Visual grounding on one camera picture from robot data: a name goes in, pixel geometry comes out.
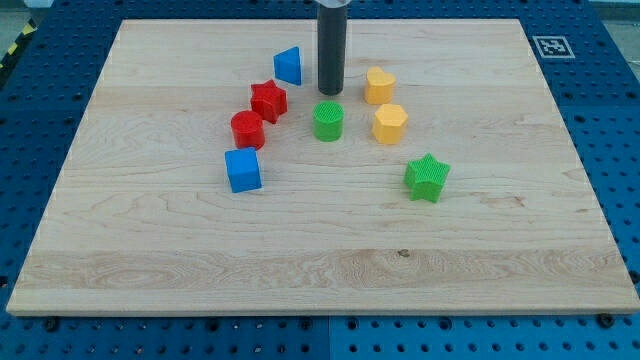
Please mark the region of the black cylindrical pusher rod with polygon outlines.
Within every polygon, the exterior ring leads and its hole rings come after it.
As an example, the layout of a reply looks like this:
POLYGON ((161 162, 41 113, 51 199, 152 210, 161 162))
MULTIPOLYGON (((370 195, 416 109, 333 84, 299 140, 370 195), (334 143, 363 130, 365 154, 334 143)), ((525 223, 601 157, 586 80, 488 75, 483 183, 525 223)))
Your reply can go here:
POLYGON ((347 0, 318 0, 318 89, 328 96, 342 92, 348 20, 347 0))

